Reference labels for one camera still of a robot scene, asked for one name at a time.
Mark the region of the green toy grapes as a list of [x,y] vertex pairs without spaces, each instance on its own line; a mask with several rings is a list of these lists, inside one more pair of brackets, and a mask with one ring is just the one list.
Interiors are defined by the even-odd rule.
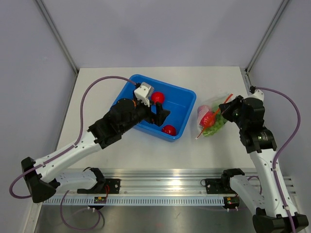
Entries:
[[208,137],[216,134],[225,124],[227,120],[223,118],[221,114],[217,114],[215,116],[215,122],[212,124],[212,126],[206,128],[203,131],[203,136]]

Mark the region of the green toy lettuce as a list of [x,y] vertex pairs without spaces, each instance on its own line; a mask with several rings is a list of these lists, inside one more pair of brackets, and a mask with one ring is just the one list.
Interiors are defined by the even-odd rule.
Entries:
[[211,110],[213,112],[216,112],[219,109],[219,105],[221,104],[221,102],[219,101],[214,101],[211,105]]

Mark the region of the clear zip bag orange zipper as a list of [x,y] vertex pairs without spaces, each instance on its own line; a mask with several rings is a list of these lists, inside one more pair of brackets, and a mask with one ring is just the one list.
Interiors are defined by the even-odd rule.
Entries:
[[227,120],[222,116],[219,105],[228,103],[232,96],[233,94],[221,93],[203,101],[199,105],[196,120],[198,135],[195,139],[213,136],[224,127]]

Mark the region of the red toy apple top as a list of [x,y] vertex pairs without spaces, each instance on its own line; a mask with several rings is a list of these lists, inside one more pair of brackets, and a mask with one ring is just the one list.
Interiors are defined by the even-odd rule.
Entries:
[[200,120],[200,126],[210,128],[215,124],[215,116],[213,112],[207,112]]

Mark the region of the pink toy peach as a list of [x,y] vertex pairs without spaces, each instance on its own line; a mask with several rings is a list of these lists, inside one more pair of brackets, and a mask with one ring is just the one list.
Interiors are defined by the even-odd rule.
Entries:
[[212,111],[212,108],[208,105],[200,105],[197,109],[197,119],[201,120],[207,112]]

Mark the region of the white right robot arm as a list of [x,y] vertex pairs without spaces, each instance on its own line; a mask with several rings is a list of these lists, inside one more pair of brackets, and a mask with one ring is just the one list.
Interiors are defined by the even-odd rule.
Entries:
[[240,141],[253,161],[262,192],[259,193],[240,169],[222,174],[221,188],[236,192],[252,213],[258,233],[298,233],[309,225],[306,215],[293,204],[276,158],[272,132],[264,126],[263,97],[251,95],[220,104],[221,115],[239,128]]

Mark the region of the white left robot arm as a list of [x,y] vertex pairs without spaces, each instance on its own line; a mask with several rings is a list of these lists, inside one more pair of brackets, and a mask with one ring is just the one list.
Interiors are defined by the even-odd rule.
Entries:
[[98,168],[81,173],[64,173],[64,170],[88,155],[107,148],[121,140],[131,128],[146,121],[162,126],[170,111],[156,103],[151,107],[130,99],[120,99],[110,110],[89,126],[78,141],[45,157],[34,160],[27,157],[21,161],[24,180],[34,203],[44,202],[58,191],[76,190],[79,194],[105,193],[105,177]]

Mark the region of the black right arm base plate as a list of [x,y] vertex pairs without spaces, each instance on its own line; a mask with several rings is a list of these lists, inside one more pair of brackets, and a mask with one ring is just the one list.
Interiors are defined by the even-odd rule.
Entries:
[[202,179],[200,185],[206,189],[207,194],[231,195],[236,194],[232,189],[224,187],[221,179]]

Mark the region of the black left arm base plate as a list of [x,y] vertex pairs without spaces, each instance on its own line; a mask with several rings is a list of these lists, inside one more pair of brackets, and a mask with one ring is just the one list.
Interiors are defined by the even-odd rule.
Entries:
[[91,189],[78,189],[78,194],[119,194],[121,180],[120,179],[106,179],[104,184],[96,184]]

